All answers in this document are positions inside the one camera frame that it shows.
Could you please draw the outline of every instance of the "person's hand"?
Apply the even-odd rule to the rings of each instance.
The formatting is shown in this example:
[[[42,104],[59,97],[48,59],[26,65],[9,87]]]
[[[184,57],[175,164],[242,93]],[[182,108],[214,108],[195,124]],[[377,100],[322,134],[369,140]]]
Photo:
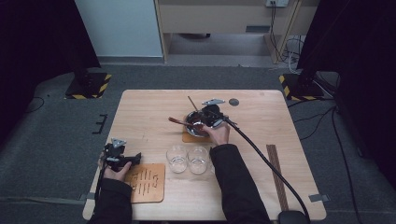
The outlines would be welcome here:
[[[102,169],[102,160],[103,158],[103,152],[100,155],[99,161],[98,161],[98,166],[99,169]],[[105,173],[103,174],[103,178],[108,178],[108,179],[115,179],[115,180],[119,180],[119,181],[124,181],[125,180],[125,175],[128,172],[129,168],[131,168],[132,163],[130,161],[128,161],[124,167],[122,167],[121,170],[119,170],[118,172],[115,172],[111,169],[110,166],[107,166],[105,169]]]
[[[218,127],[213,129],[204,125],[202,130],[209,133],[210,138],[216,146],[228,144],[230,126],[226,122],[222,122]]]

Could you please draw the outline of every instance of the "wooden stick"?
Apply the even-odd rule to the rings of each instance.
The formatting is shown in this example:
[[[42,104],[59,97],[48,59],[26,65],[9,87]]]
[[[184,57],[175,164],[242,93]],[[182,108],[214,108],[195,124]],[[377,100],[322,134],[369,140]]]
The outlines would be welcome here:
[[[189,100],[190,100],[191,104],[194,106],[195,111],[198,112],[198,108],[195,106],[195,104],[194,104],[194,102],[192,101],[192,99],[190,98],[190,96],[188,96],[188,97],[189,97]]]
[[[280,171],[280,164],[279,158],[277,156],[276,146],[267,145],[267,151],[271,164],[273,164],[275,168],[279,171],[279,173],[282,174]],[[286,198],[285,185],[283,184],[282,180],[276,175],[276,173],[273,172],[273,176],[276,186],[277,197],[280,203],[280,209],[282,209],[282,211],[288,211],[289,205],[288,199]]]

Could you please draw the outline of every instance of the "black base stand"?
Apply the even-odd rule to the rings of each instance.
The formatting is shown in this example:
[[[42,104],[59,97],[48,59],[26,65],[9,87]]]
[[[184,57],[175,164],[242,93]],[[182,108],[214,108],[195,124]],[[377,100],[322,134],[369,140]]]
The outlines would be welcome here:
[[[89,73],[83,81],[75,77],[65,93],[65,98],[99,98],[105,91],[109,76],[107,73]]]
[[[300,75],[284,74],[280,77],[286,98],[288,100],[312,100],[323,96],[321,88],[313,82],[301,85],[298,81]]]

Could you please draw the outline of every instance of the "white cabinet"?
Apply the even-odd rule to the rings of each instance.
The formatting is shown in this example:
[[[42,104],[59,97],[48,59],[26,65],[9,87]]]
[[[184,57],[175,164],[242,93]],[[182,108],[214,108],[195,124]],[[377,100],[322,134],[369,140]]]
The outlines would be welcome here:
[[[76,0],[91,42],[101,57],[163,57],[154,2]]]

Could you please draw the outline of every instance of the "glass cup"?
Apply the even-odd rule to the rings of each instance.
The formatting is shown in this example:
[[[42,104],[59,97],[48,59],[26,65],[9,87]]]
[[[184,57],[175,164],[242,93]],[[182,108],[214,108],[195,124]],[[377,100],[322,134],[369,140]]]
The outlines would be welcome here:
[[[187,150],[183,146],[172,146],[166,151],[169,168],[177,174],[187,168]]]
[[[187,155],[189,166],[192,173],[203,174],[209,164],[209,153],[204,147],[194,147],[189,150]]]

